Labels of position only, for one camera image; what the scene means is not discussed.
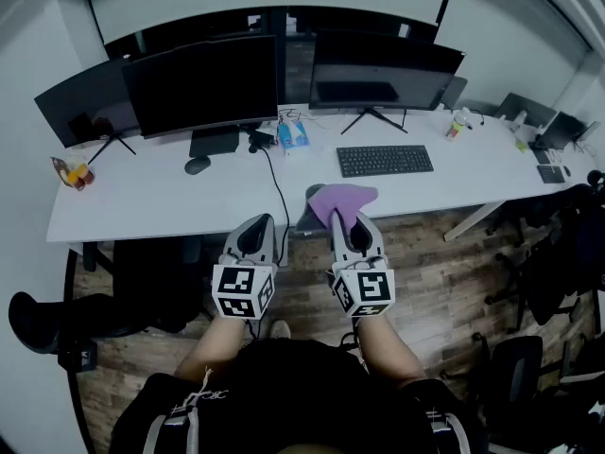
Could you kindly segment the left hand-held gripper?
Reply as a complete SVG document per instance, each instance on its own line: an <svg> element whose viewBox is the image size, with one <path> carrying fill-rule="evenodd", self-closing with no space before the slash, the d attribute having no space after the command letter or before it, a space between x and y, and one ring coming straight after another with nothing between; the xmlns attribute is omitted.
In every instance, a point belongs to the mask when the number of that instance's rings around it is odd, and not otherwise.
<svg viewBox="0 0 605 454"><path fill-rule="evenodd" d="M264 316L276 292L275 243L270 214L250 218L228 235L212 276L212 298L221 317L260 320Z"/></svg>

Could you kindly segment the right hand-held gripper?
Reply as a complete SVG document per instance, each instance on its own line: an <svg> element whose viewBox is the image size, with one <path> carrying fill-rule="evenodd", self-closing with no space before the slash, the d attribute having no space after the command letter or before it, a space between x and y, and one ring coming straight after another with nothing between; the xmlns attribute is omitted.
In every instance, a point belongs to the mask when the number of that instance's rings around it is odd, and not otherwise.
<svg viewBox="0 0 605 454"><path fill-rule="evenodd" d="M349 235L340 213L331 216L332 250L336 263L331 290L349 318L384 314L395 303L394 270L384 252L377 226L363 213L357 214L356 247L367 258L351 259Z"/></svg>

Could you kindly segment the purple cloth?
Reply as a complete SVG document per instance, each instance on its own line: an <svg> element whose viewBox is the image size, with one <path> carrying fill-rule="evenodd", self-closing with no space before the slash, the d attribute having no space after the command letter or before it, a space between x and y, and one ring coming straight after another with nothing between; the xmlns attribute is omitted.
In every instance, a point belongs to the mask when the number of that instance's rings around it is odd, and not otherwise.
<svg viewBox="0 0 605 454"><path fill-rule="evenodd" d="M327 184L321 187L307 204L323 226L332 228L331 216L338 212L345 231L350 233L363 206L378 198L378 189L350 183Z"/></svg>

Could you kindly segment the wide black curved monitor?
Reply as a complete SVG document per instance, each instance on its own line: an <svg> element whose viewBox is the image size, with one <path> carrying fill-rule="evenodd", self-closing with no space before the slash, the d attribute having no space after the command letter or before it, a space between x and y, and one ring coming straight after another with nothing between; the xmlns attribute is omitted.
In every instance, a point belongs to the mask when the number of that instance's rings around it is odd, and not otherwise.
<svg viewBox="0 0 605 454"><path fill-rule="evenodd" d="M355 109L397 129L386 110L433 111L466 53L378 33L322 30L317 34L308 106Z"/></svg>

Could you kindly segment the person's right forearm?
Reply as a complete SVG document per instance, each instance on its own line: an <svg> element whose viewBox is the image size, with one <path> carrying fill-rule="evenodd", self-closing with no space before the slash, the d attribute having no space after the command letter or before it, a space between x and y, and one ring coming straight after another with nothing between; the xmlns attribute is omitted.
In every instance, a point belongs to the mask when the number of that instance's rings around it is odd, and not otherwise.
<svg viewBox="0 0 605 454"><path fill-rule="evenodd" d="M426 379L423 365L386 315L361 318L357 323L357 337L369 370L398 389Z"/></svg>

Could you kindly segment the person's left forearm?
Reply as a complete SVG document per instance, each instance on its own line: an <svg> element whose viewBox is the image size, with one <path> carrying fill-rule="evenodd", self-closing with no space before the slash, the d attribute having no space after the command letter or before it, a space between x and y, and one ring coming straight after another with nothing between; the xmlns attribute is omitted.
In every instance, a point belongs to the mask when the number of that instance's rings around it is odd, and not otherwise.
<svg viewBox="0 0 605 454"><path fill-rule="evenodd" d="M214 318L174 376L200 383L207 371L222 370L236 358L244 339L245 326L245 321L240 318Z"/></svg>

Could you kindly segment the black monitor with flat stand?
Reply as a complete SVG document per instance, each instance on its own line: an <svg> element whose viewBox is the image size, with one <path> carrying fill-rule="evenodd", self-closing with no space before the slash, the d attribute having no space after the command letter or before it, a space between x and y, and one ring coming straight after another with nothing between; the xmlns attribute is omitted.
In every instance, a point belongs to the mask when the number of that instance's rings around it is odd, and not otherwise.
<svg viewBox="0 0 605 454"><path fill-rule="evenodd" d="M278 117L276 42L252 36L177 47L122 69L141 135L199 135Z"/></svg>

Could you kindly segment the small black monitor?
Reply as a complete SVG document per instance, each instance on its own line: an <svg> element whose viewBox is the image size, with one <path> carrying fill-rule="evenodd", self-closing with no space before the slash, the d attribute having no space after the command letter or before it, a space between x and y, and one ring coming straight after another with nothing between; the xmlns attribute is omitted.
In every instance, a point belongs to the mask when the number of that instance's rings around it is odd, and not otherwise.
<svg viewBox="0 0 605 454"><path fill-rule="evenodd" d="M139 128L123 69L125 58L102 62L34 98L65 148L102 140L101 150Z"/></svg>

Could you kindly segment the black keyboard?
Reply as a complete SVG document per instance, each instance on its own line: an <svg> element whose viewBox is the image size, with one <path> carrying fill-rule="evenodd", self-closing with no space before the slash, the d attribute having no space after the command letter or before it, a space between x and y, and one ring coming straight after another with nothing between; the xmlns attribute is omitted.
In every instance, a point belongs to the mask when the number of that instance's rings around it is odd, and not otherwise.
<svg viewBox="0 0 605 454"><path fill-rule="evenodd" d="M375 146L337 148L343 178L432 172L424 146Z"/></svg>

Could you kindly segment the blue tissue packet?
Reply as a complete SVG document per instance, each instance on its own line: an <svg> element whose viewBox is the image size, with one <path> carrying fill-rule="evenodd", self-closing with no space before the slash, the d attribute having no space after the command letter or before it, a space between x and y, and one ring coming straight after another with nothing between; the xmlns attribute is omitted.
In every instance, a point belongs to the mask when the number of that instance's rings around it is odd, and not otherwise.
<svg viewBox="0 0 605 454"><path fill-rule="evenodd" d="M307 149L310 146L301 120L285 120L278 125L277 132L285 153Z"/></svg>

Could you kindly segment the black office chair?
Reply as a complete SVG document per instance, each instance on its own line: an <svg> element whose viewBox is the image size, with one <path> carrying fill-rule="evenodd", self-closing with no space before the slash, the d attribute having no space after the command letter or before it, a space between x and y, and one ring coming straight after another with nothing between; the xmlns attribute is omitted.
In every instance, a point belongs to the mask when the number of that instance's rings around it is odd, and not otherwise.
<svg viewBox="0 0 605 454"><path fill-rule="evenodd" d="M19 291L9 303L9 324L22 345L57 356L65 371L91 371L97 341L149 327L178 333L197 318L209 268L203 245L202 236L117 240L112 258L86 245L85 269L108 272L111 293L76 298L72 276L66 279L67 297L60 302L38 302Z"/></svg>

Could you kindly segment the clear bottle with green label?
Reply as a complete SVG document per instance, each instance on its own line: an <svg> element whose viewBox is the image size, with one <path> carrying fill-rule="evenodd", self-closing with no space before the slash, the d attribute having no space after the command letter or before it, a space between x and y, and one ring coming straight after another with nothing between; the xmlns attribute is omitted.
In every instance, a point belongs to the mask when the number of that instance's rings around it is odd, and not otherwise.
<svg viewBox="0 0 605 454"><path fill-rule="evenodd" d="M464 130L471 130L473 125L470 122L470 110L463 107L451 112L452 119L444 136L447 140L455 140Z"/></svg>

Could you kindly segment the person's black clothing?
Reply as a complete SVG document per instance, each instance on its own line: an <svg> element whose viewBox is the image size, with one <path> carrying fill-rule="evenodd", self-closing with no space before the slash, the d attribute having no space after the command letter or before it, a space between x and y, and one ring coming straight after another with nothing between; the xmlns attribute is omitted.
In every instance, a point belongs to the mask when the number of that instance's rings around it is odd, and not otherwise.
<svg viewBox="0 0 605 454"><path fill-rule="evenodd" d="M200 382L152 375L109 454L488 454L486 429L436 379L393 387L314 340L260 340Z"/></svg>

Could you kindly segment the black office chairs with bags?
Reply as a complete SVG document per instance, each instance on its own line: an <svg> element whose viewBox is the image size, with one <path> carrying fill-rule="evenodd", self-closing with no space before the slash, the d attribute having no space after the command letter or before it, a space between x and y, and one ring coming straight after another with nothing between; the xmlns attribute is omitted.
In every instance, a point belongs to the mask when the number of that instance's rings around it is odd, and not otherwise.
<svg viewBox="0 0 605 454"><path fill-rule="evenodd" d="M589 291L605 292L605 191L574 207L559 230L536 243L520 266L497 255L510 271L510 287L495 302L515 296L539 325L557 315L575 321ZM482 411L490 451L547 454L558 447L573 454L605 454L605 335L584 343L577 360L562 344L560 359L543 363L538 335L514 336L482 346L482 364L469 382L469 400Z"/></svg>

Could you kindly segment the dark laptop on stand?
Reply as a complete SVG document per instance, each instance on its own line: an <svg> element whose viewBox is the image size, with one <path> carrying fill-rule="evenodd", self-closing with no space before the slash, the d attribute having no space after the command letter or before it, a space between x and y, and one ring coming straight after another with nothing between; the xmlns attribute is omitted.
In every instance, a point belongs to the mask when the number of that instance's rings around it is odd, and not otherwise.
<svg viewBox="0 0 605 454"><path fill-rule="evenodd" d="M573 115L559 112L544 132L529 144L529 147L532 150L563 151L568 144L584 140L599 126L599 121L585 124Z"/></svg>

